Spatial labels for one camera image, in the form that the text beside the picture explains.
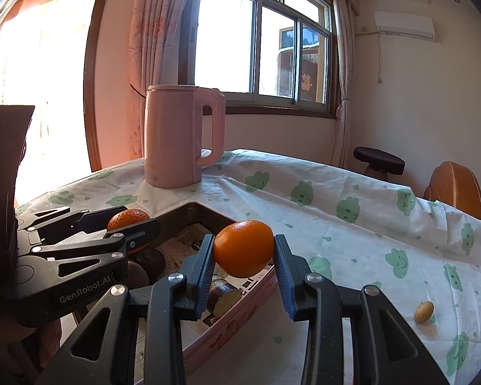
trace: wall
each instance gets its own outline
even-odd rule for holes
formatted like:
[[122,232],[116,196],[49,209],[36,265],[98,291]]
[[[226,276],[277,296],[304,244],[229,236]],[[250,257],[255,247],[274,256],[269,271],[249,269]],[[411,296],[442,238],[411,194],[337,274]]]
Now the wall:
[[[134,0],[106,0],[100,26],[95,72],[98,148],[103,167],[130,159],[127,135],[128,36]],[[178,45],[163,60],[163,83],[177,82]],[[229,115],[225,148],[256,149],[326,162],[334,120],[325,118]],[[211,120],[204,117],[203,146],[210,147]]]
[[[422,196],[444,160],[470,168],[481,185],[481,15],[469,0],[360,0],[357,29],[375,29],[374,11],[431,17],[437,43],[381,36],[382,83],[377,83],[377,35],[357,36],[351,144],[401,157],[405,174],[392,181]],[[364,164],[351,159],[361,172]]]

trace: stool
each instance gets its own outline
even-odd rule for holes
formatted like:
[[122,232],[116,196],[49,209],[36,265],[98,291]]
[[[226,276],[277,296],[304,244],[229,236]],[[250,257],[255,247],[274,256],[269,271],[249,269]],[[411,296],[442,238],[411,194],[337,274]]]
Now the stool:
[[364,175],[380,181],[388,181],[388,174],[402,175],[404,172],[404,160],[380,149],[354,148],[353,156],[361,162],[368,162]]

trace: brown leather chair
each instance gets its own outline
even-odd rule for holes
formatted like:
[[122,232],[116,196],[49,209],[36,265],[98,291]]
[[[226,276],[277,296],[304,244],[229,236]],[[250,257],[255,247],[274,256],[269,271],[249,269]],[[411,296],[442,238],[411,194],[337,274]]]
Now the brown leather chair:
[[444,162],[434,170],[424,199],[439,200],[481,220],[481,189],[476,176],[455,162]]

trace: tablecloth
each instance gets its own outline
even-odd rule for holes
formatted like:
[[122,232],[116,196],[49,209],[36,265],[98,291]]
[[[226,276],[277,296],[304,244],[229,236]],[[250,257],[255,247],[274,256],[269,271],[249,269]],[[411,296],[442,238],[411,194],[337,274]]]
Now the tablecloth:
[[[236,219],[257,219],[284,234],[294,254],[338,285],[382,289],[408,321],[451,384],[481,368],[481,221],[409,187],[300,159],[250,150],[225,152],[200,182],[160,189],[144,181],[144,161],[96,172],[20,206],[17,213],[62,205],[97,210],[117,205],[151,216],[197,201]],[[416,324],[430,300],[435,312]],[[344,322],[347,331],[348,323]],[[190,384],[300,383],[307,337],[279,293]],[[346,334],[346,378],[352,379]]]

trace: kettle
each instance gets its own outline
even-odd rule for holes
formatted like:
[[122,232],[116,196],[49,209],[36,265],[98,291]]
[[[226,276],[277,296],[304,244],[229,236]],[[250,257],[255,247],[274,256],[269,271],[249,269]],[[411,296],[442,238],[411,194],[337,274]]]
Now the kettle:
[[[212,151],[201,154],[203,106],[212,108]],[[146,94],[145,179],[159,188],[181,188],[201,180],[201,168],[224,151],[226,102],[217,89],[151,85]]]

